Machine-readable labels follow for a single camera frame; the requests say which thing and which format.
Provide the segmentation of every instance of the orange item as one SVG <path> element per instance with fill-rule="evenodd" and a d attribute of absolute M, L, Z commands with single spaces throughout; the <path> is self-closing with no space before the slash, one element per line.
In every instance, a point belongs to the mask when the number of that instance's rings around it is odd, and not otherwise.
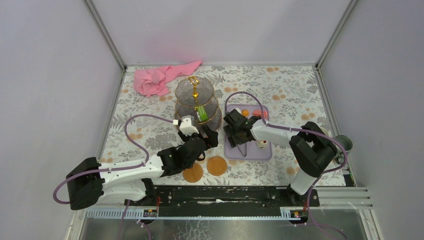
<path fill-rule="evenodd" d="M 246 109 L 241 110 L 241 115 L 243 115 L 243 117 L 247 117 L 249 116 L 249 111 Z"/>
<path fill-rule="evenodd" d="M 263 110 L 263 117 L 262 117 L 262 112 L 260 109 L 256 109 L 252 112 L 253 116 L 257 116 L 257 117 L 261 117 L 263 119 L 268 119 L 268 112 L 266 110 Z"/>
<path fill-rule="evenodd" d="M 220 156 L 214 156 L 207 160 L 207 171 L 214 176 L 221 176 L 227 171 L 227 162 Z"/>
<path fill-rule="evenodd" d="M 195 163 L 192 168 L 187 168 L 182 171 L 182 177 L 189 183 L 195 183 L 199 181 L 203 176 L 203 168 Z"/>

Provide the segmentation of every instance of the gold handle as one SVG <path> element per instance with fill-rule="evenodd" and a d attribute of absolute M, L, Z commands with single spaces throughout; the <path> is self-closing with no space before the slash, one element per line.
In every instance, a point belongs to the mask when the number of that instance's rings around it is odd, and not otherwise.
<path fill-rule="evenodd" d="M 195 104 L 196 104 L 196 107 L 194 108 L 194 109 L 196 109 L 197 110 L 197 107 L 198 107 L 198 96 L 199 96 L 199 93 L 198 93 L 198 91 L 196 90 L 196 85 L 198 85 L 199 84 L 199 80 L 195 77 L 195 76 L 189 76 L 188 77 L 188 80 L 190 81 L 190 83 L 191 84 L 193 84 L 193 97 L 194 97 L 194 102 L 195 102 Z"/>

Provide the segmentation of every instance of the gray wall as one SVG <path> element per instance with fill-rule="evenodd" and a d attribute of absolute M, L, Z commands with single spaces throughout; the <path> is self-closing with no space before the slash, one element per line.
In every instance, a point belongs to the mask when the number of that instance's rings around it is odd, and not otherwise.
<path fill-rule="evenodd" d="M 349 0 L 94 0 L 131 64 L 315 63 Z"/>
<path fill-rule="evenodd" d="M 359 1 L 322 67 L 388 240 L 422 237 L 423 12 L 422 0 Z"/>
<path fill-rule="evenodd" d="M 81 0 L 1 1 L 0 239 L 64 237 L 52 192 L 95 156 L 119 74 Z"/>

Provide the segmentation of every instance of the table surface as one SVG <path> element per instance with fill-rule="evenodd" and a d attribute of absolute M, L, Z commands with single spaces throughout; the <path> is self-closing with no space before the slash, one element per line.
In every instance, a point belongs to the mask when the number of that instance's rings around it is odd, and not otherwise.
<path fill-rule="evenodd" d="M 145 153 L 127 140 L 124 124 L 136 114 L 153 114 L 173 119 L 175 114 L 175 88 L 186 76 L 179 76 L 167 83 L 171 93 L 164 96 L 145 97 L 133 89 L 134 72 L 145 66 L 128 67 L 116 109 L 110 123 L 101 162 L 118 163 L 144 159 Z M 320 127 L 331 129 L 318 90 L 312 66 L 200 66 L 193 75 L 208 78 L 215 90 L 219 107 L 224 111 L 227 97 L 237 91 L 246 91 L 269 108 L 269 120 L 286 126 L 300 127 L 313 121 Z M 245 94 L 235 95 L 229 104 L 256 104 Z M 235 161 L 224 157 L 223 124 L 218 129 L 219 145 L 206 152 L 206 160 L 198 161 L 203 168 L 202 178 L 195 183 L 187 182 L 183 175 L 153 179 L 155 185 L 241 185 L 241 186 L 287 186 L 299 170 L 290 148 L 273 144 L 270 161 Z M 182 143 L 176 128 L 167 122 L 151 117 L 139 117 L 128 125 L 132 139 L 153 155 L 160 150 Z M 208 158 L 220 156 L 228 164 L 221 176 L 208 173 Z M 336 167 L 332 162 L 327 169 Z M 341 170 L 327 173 L 318 186 L 345 186 Z"/>

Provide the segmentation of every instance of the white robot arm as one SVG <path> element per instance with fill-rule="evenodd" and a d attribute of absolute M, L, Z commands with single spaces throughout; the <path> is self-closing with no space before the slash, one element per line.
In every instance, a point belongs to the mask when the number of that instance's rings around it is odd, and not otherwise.
<path fill-rule="evenodd" d="M 235 109 L 227 113 L 224 120 L 228 124 L 224 126 L 224 131 L 232 148 L 256 140 L 290 147 L 300 170 L 289 187 L 299 195 L 304 195 L 308 191 L 337 153 L 334 144 L 323 137 L 270 127 L 265 125 L 260 117 L 252 116 L 247 119 Z M 311 121 L 302 128 L 324 134 L 320 127 Z"/>
<path fill-rule="evenodd" d="M 82 161 L 66 176 L 67 179 L 86 171 L 96 172 L 67 182 L 70 208 L 79 210 L 96 203 L 114 204 L 124 200 L 150 202 L 155 195 L 151 179 L 179 174 L 184 169 L 191 168 L 196 160 L 204 159 L 206 150 L 218 145 L 216 131 L 203 125 L 202 130 L 206 135 L 203 136 L 193 126 L 193 122 L 193 116 L 175 120 L 173 123 L 179 125 L 178 135 L 184 143 L 152 155 L 144 166 L 140 165 L 145 159 L 98 163 L 95 157 L 90 157 Z"/>

